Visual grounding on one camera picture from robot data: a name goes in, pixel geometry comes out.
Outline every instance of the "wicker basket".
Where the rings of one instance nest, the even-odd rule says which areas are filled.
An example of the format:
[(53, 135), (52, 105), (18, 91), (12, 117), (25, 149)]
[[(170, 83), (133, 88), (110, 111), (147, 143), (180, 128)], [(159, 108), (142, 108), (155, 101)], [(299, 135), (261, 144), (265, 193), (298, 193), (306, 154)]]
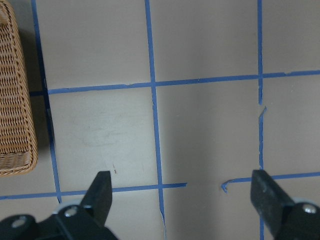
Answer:
[(0, 0), (0, 177), (28, 173), (37, 161), (18, 26), (11, 5)]

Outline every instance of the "screw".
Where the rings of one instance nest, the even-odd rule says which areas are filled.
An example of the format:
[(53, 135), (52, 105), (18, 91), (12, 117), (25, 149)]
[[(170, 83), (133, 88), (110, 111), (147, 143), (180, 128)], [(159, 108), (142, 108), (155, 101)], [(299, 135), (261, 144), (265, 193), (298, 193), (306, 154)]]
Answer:
[(72, 206), (64, 212), (64, 215), (66, 217), (72, 217), (77, 214), (77, 211), (78, 211), (78, 208), (76, 206)]
[(302, 209), (308, 214), (315, 214), (317, 212), (316, 207), (308, 203), (304, 204)]
[(11, 227), (16, 229), (24, 225), (27, 221), (27, 218), (25, 216), (20, 216), (19, 219), (15, 220), (12, 224)]

